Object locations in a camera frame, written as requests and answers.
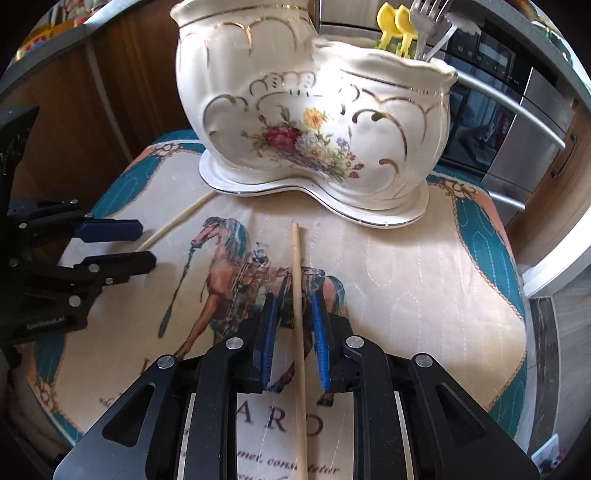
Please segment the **wooden chopstick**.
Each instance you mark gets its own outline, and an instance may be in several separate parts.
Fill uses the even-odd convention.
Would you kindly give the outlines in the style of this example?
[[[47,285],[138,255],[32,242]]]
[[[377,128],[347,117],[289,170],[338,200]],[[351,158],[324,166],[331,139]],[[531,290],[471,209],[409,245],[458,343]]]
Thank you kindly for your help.
[[[211,199],[213,199],[216,195],[217,193],[213,190],[208,191],[202,195],[200,198],[182,210],[172,220],[168,221],[164,226],[153,233],[149,238],[147,238],[139,247],[136,248],[136,252],[147,251],[150,247],[166,236],[171,230],[174,230],[176,227],[189,220],[202,206],[204,206],[208,201],[211,201]]]
[[[305,359],[303,283],[301,282],[300,229],[291,225],[293,243],[293,306],[294,306],[294,388],[295,388],[295,434],[297,435],[297,479],[308,478],[307,412],[305,412]]]

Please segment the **silver fork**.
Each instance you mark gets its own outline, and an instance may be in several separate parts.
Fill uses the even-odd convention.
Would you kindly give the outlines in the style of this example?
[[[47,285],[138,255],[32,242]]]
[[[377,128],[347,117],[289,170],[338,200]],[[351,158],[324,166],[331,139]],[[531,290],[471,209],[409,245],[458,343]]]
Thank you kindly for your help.
[[[452,0],[414,0],[410,8],[410,21],[418,32],[416,60],[423,58],[427,40],[438,32],[439,24],[452,5]]]

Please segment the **green plastic spoon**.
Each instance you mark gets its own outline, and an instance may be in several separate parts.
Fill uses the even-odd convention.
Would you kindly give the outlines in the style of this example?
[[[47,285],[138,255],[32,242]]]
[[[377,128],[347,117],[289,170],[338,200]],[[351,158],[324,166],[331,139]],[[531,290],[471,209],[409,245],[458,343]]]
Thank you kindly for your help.
[[[400,38],[401,32],[396,25],[397,10],[390,3],[384,2],[377,12],[377,26],[381,30],[378,43],[380,50],[386,50],[394,38]]]

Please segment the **grey kitchen countertop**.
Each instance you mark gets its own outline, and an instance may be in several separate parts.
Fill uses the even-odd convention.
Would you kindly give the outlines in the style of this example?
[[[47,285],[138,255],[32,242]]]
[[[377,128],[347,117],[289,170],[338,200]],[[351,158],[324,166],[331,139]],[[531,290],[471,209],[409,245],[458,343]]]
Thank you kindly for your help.
[[[151,1],[112,1],[108,3],[82,25],[41,44],[24,59],[8,66],[1,78],[1,96],[6,97],[35,70],[84,42],[114,19],[152,4]],[[544,63],[547,69],[562,77],[576,92],[581,103],[585,106],[590,105],[590,90],[575,72],[575,69],[567,64],[558,49],[551,45],[549,40],[516,9],[504,1],[462,1],[459,11],[475,21],[487,20],[508,33],[534,57]]]

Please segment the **horse print table cloth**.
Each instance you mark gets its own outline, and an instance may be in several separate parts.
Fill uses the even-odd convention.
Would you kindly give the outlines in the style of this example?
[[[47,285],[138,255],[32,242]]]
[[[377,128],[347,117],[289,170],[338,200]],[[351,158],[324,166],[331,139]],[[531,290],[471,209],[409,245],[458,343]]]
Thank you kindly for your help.
[[[61,263],[136,252],[211,191],[199,173],[204,144],[177,132],[147,147],[111,184],[93,219],[139,220],[131,244],[73,240]],[[201,356],[279,300],[270,381],[236,399],[235,479],[297,479],[293,243],[300,229],[307,479],[353,478],[353,394],[322,388],[311,298],[353,333],[405,359],[426,353],[515,441],[525,396],[521,286],[503,227],[484,189],[449,174],[428,178],[416,222],[372,230],[335,217],[301,193],[217,194],[147,251],[156,267],[94,290],[87,326],[34,347],[27,375],[44,414],[69,444],[160,356]]]

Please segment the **wooden cabinet door right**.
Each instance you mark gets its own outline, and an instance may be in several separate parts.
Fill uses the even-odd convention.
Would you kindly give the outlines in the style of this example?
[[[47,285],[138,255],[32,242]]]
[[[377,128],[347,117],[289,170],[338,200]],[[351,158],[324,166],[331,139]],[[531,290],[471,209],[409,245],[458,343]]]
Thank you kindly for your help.
[[[533,266],[575,227],[590,207],[590,113],[577,105],[560,151],[506,231],[516,262]]]

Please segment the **cream floral ceramic utensil holder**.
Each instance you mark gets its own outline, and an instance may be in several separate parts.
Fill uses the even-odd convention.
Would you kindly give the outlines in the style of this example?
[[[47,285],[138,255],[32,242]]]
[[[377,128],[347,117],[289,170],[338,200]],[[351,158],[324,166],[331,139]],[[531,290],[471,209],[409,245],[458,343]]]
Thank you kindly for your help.
[[[457,70],[318,34],[304,1],[183,1],[175,76],[217,192],[300,191],[346,220],[419,220]]]

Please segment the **stainless steel oven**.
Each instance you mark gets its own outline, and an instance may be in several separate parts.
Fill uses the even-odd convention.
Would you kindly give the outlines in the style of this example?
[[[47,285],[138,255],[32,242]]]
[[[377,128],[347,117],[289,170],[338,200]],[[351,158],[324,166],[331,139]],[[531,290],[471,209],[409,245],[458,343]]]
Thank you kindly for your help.
[[[525,47],[487,20],[481,35],[458,30],[436,56],[455,67],[451,127],[440,164],[479,181],[503,223],[524,211],[556,155],[566,148],[574,116]],[[443,21],[432,48],[450,28]]]

